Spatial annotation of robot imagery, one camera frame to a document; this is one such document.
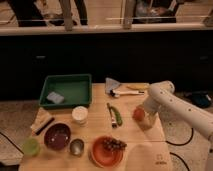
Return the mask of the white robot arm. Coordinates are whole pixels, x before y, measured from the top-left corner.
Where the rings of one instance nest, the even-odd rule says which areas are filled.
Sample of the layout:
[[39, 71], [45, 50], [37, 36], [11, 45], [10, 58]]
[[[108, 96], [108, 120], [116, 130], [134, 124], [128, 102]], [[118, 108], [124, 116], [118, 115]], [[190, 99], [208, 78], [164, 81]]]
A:
[[174, 91], [175, 86], [171, 81], [150, 84], [148, 96], [142, 103], [143, 109], [149, 115], [154, 115], [160, 106], [164, 106], [206, 138], [210, 142], [210, 148], [205, 171], [213, 171], [213, 114], [176, 97]]

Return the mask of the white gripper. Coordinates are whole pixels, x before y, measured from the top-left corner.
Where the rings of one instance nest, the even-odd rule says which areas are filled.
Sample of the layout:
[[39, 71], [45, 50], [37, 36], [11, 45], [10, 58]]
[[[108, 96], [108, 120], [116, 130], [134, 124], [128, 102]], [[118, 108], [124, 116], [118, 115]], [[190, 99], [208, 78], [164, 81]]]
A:
[[[156, 114], [158, 112], [160, 104], [154, 100], [148, 99], [143, 102], [143, 108], [148, 114]], [[144, 129], [150, 129], [154, 126], [156, 121], [155, 115], [146, 115], [142, 121]]]

